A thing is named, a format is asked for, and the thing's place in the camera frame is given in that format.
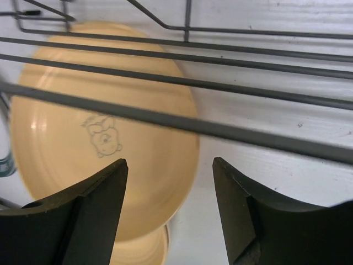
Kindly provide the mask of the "grey wire dish rack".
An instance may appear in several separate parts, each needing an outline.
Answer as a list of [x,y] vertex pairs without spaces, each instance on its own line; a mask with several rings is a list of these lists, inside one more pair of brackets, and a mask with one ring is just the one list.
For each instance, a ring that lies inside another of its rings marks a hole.
[[[210,27],[193,27],[190,25],[192,2],[187,1],[185,7],[185,24],[180,28],[184,32],[182,41],[167,39],[151,39],[142,37],[130,37],[122,35],[103,35],[91,33],[75,33],[70,30],[69,25],[74,21],[74,17],[68,14],[67,1],[62,3],[63,10],[54,9],[53,21],[65,23],[64,31],[56,31],[55,35],[75,37],[79,40],[112,40],[124,41],[126,43],[160,44],[176,47],[188,47],[204,50],[219,50],[229,52],[239,52],[246,54],[259,54],[278,57],[293,57],[308,60],[319,60],[329,62],[352,63],[352,57],[346,55],[321,54],[312,52],[264,49],[247,46],[233,46],[209,43],[194,43],[189,40],[189,34],[193,31],[219,34],[247,34],[245,29],[225,29]],[[264,63],[255,61],[232,60],[224,57],[208,57],[186,54],[175,54],[166,52],[156,52],[147,50],[131,50],[112,48],[104,46],[91,46],[80,44],[53,43],[47,41],[37,41],[29,39],[17,39],[1,37],[4,43],[36,45],[43,47],[55,47],[66,50],[102,52],[109,55],[129,55],[139,57],[150,57],[157,59],[172,59],[177,61],[197,62],[210,65],[232,66],[241,68],[252,68],[265,71],[286,72],[291,74],[318,76],[326,78],[337,78],[340,80],[352,80],[352,73],[349,71],[339,71],[323,68],[303,67],[294,65],[283,65],[274,63]],[[317,105],[321,107],[352,110],[352,102],[349,100],[333,99],[326,97],[310,96],[307,94],[298,94],[282,91],[274,91],[263,88],[239,86],[236,84],[226,84],[219,82],[203,81],[199,79],[189,79],[184,77],[173,77],[167,75],[158,75],[152,73],[143,73],[114,68],[88,66],[75,63],[58,62],[44,59],[32,59],[29,57],[1,55],[2,60],[30,63],[33,65],[49,66],[62,68],[65,70],[74,70],[81,72],[97,73],[109,76],[118,76],[130,78],[133,80],[144,80],[150,82],[159,82],[167,84],[177,84],[189,87],[209,89],[212,91],[228,92],[234,94],[243,94],[260,98],[269,98],[283,100],[287,102],[296,102],[308,105]],[[83,97],[69,96],[56,92],[45,92],[40,89],[31,88],[24,85],[12,84],[8,82],[1,83],[1,91],[17,96],[23,96],[31,99],[38,99],[45,102],[56,103],[66,107],[74,107],[84,110],[111,114],[121,118],[141,121],[150,124],[156,124],[173,129],[180,129],[201,135],[213,136],[219,139],[226,139],[245,144],[266,147],[269,149],[280,150],[299,155],[320,158],[323,160],[352,164],[352,150],[341,146],[327,145],[321,142],[307,141],[298,138],[291,138],[282,135],[269,134],[263,131],[250,130],[224,124],[212,123],[200,119],[186,118],[183,116],[163,114],[152,110],[128,107],[122,104],[113,104],[106,101],[98,101]]]

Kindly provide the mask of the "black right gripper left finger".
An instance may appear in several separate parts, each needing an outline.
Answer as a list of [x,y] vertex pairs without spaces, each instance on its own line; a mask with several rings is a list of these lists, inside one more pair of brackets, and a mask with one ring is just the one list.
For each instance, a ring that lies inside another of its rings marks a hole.
[[109,264],[128,170],[119,159],[58,193],[1,210],[1,264]]

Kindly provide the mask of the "yellow shallow plate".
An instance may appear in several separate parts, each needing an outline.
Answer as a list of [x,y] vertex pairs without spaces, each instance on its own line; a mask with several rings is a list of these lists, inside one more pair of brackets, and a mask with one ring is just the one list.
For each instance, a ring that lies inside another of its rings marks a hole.
[[112,265],[161,265],[169,251],[169,227],[164,225],[149,235],[126,242],[115,242]]

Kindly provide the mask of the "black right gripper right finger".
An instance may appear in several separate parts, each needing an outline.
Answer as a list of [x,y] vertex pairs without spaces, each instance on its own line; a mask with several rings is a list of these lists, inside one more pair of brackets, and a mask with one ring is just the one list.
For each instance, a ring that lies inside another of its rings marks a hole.
[[212,165],[229,264],[351,264],[352,202],[305,203]]

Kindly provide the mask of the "white plate dark patterned rim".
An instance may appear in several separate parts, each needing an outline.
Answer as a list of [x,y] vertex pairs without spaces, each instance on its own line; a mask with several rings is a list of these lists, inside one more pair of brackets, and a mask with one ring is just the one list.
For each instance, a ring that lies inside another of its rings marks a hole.
[[4,92],[1,92],[1,178],[9,177],[17,170],[10,144],[9,114],[9,99]]

